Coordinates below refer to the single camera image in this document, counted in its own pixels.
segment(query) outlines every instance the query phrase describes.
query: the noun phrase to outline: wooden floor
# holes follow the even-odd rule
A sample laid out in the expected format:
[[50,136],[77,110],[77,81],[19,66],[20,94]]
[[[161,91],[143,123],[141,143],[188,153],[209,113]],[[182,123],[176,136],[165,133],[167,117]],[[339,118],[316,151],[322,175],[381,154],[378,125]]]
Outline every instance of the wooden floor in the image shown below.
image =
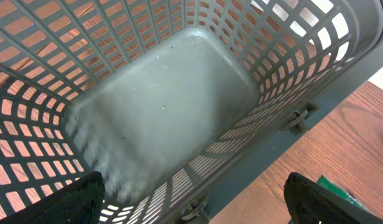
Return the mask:
[[211,221],[288,223],[288,174],[325,175],[383,218],[383,91],[367,82],[228,204]]

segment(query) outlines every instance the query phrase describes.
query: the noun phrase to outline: wooden table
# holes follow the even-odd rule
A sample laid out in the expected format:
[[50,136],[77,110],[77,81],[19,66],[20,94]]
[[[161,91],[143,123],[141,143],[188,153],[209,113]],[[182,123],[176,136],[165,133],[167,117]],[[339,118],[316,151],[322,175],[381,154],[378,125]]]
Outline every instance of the wooden table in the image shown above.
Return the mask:
[[288,223],[283,185],[292,171],[313,181],[326,176],[383,218],[383,91],[363,84],[211,223]]

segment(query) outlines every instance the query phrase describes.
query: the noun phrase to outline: brown wood surface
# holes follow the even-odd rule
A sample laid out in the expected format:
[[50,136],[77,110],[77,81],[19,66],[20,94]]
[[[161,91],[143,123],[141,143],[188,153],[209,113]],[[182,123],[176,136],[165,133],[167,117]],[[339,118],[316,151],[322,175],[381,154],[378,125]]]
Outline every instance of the brown wood surface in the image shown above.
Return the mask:
[[383,91],[367,82],[252,182],[211,221],[288,223],[283,185],[297,171],[321,175],[383,218]]

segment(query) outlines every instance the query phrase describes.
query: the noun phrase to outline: laundry basket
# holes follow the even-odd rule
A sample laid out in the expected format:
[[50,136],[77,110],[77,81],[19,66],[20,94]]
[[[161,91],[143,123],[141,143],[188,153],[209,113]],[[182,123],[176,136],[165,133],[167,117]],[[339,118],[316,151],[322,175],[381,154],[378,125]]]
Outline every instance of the laundry basket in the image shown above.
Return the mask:
[[382,31],[376,0],[0,0],[0,219],[98,170],[100,223],[169,222]]

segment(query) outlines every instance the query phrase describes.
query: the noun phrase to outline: basket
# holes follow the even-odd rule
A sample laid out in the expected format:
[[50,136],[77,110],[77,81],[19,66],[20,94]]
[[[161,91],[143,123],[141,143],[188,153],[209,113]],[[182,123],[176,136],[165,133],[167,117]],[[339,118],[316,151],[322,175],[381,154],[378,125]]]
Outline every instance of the basket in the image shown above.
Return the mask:
[[98,170],[100,223],[168,222],[382,31],[380,1],[0,0],[0,219]]

